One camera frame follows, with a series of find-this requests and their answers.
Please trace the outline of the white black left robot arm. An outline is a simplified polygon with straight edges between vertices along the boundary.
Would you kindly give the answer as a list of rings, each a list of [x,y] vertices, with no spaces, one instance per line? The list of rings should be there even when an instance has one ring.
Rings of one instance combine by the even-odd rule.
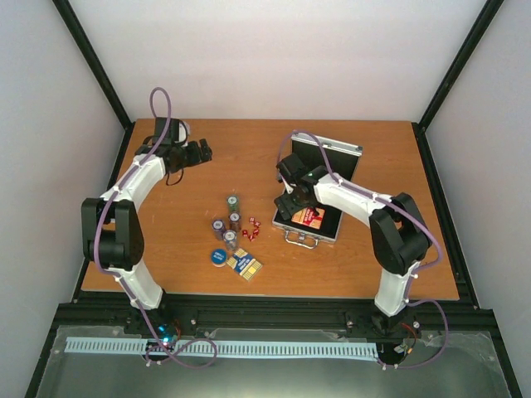
[[[124,175],[105,193],[81,205],[84,256],[121,286],[133,307],[146,310],[144,325],[157,334],[171,328],[173,314],[160,305],[163,288],[144,262],[138,212],[164,178],[212,160],[207,140],[192,141],[190,132],[181,119],[155,119],[153,134],[135,151]]]

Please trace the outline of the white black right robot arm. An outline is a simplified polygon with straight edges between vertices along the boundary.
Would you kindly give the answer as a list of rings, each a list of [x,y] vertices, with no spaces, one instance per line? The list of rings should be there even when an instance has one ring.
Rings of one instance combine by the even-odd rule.
[[[280,160],[276,169],[285,191],[275,205],[284,219],[305,208],[326,205],[368,227],[374,256],[382,267],[371,322],[377,333],[388,335],[403,319],[411,279],[431,247],[412,197],[370,192],[332,172],[328,163],[311,169],[294,153]]]

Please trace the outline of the aluminium poker case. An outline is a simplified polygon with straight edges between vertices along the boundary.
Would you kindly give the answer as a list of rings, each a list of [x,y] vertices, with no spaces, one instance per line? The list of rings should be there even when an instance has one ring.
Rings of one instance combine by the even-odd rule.
[[[302,197],[314,197],[316,207],[324,208],[324,222],[319,230],[284,221],[275,211],[273,226],[283,230],[285,241],[312,250],[319,242],[333,244],[337,241],[343,206],[331,194],[337,182],[350,181],[363,155],[363,148],[353,143],[294,131],[286,139],[291,153],[278,157],[277,180],[283,177]]]

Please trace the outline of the red playing card deck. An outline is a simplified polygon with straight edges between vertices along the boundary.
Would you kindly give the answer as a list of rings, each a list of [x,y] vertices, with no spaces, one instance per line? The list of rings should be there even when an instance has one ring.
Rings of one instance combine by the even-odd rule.
[[[320,207],[306,207],[296,212],[291,221],[297,225],[309,227],[310,229],[319,230],[324,222],[325,209]]]

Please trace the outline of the blue playing card deck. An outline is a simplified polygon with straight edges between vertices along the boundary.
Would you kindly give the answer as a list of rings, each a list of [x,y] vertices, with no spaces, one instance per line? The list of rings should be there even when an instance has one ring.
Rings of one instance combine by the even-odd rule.
[[[262,269],[262,263],[242,248],[236,250],[226,262],[244,280],[252,280]]]

